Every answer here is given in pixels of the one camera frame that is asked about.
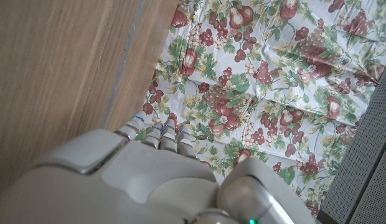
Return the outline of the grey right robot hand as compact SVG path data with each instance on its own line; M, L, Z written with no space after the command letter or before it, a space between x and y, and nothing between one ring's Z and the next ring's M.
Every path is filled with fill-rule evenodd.
M34 162L0 196L0 223L312 223L303 201L248 157L218 183L189 128L157 123L142 140L140 111Z

